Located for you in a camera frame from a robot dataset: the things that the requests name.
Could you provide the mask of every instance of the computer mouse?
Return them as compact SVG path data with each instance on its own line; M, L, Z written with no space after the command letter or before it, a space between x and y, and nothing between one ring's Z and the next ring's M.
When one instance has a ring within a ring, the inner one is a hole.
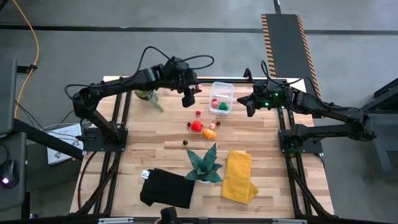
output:
M5 189L14 188L19 182L17 164L13 160L7 160L0 165L0 184Z

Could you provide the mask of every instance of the label tag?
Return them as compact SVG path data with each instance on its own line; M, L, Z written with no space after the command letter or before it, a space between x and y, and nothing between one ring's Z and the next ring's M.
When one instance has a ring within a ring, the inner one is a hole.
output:
M141 177L144 179L148 179L150 172L148 170L143 170Z

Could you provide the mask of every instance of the yellow towel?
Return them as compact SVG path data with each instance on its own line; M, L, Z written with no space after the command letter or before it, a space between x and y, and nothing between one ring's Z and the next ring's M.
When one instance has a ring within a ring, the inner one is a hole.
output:
M259 192L257 187L250 182L251 155L230 151L226 161L221 196L248 204Z

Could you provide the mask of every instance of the clear plastic box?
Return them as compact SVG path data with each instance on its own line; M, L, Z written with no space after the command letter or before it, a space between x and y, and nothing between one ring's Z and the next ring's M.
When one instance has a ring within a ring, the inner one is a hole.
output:
M209 109L214 114L228 115L232 110L235 86L229 83L214 82L211 86ZM218 108L212 107L213 99L217 99ZM220 104L225 103L227 110L220 110Z

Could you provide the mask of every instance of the metal bracket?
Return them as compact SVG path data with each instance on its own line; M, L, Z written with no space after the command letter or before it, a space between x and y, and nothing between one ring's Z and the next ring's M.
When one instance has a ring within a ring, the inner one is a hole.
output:
M243 74L244 78L249 78L249 82L253 82L253 76L251 75L251 71L250 69L245 69L244 74Z
M17 66L17 73L26 73L28 74L30 72L30 70L33 69L37 69L36 65L29 65L29 66Z
M287 143L286 138L289 136L291 130L279 130L279 145L280 151L283 154L295 154L297 153L323 153L323 148L321 142L316 139L308 139L303 142L303 146L296 149L297 151L293 151L290 149L291 146Z
M88 152L123 152L126 148L127 142L127 128L118 128L120 134L119 144L105 144L102 138L101 131L98 128L89 128L86 130L85 136L95 136L94 140L84 141L84 151Z
M100 218L98 224L127 224L133 223L134 218Z

